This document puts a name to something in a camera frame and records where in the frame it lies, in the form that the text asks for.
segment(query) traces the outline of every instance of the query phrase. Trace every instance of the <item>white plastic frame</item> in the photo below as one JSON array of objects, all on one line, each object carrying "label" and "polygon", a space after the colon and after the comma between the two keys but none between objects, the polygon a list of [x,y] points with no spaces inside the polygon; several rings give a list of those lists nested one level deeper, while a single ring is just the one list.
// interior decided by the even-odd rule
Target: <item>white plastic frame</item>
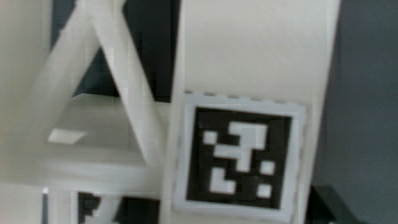
[{"label": "white plastic frame", "polygon": [[[291,117],[280,209],[253,208],[186,200],[193,116],[197,107]],[[173,205],[177,210],[213,215],[239,216],[243,218],[262,219],[268,221],[273,220],[284,223],[289,222],[296,193],[303,124],[305,107],[296,104],[282,104],[271,101],[253,101],[246,98],[230,98],[227,96],[207,96],[200,93],[186,94],[173,192]]]},{"label": "white plastic frame", "polygon": [[[8,182],[158,198],[165,127],[122,18],[122,4],[124,0],[76,2],[14,127],[1,138],[0,176]],[[134,158],[133,150],[47,142],[99,46],[143,160]]]}]

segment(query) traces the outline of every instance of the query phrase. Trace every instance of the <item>white square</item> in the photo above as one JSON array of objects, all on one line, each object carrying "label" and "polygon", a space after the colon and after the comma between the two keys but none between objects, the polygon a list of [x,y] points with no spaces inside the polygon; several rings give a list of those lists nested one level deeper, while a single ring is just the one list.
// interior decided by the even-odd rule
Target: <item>white square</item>
[{"label": "white square", "polygon": [[275,173],[275,163],[271,161],[261,162],[259,173],[264,175],[273,175]]}]

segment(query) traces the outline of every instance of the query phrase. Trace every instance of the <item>white panel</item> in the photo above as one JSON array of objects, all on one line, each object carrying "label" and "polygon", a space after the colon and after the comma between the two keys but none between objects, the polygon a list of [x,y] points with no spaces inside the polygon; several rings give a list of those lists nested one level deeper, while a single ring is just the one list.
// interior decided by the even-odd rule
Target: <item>white panel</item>
[{"label": "white panel", "polygon": [[166,146],[163,224],[253,224],[172,208],[182,94],[205,92],[307,107],[293,224],[303,222],[339,0],[182,0]]},{"label": "white panel", "polygon": [[40,197],[38,187],[0,184],[0,223],[40,223]]}]

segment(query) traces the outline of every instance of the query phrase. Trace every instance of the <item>black square pattern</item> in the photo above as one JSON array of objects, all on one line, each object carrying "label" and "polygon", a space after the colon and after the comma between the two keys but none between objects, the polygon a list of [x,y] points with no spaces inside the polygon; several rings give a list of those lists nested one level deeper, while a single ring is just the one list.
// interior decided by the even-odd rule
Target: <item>black square pattern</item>
[{"label": "black square pattern", "polygon": [[195,108],[186,200],[280,209],[291,117]]}]

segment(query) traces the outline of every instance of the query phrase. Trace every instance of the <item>gray wall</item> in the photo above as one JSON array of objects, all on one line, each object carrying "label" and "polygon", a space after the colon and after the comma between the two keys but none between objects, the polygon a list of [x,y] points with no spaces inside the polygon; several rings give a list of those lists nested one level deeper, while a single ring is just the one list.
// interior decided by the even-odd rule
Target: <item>gray wall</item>
[{"label": "gray wall", "polygon": [[342,0],[314,184],[398,223],[398,1]]}]

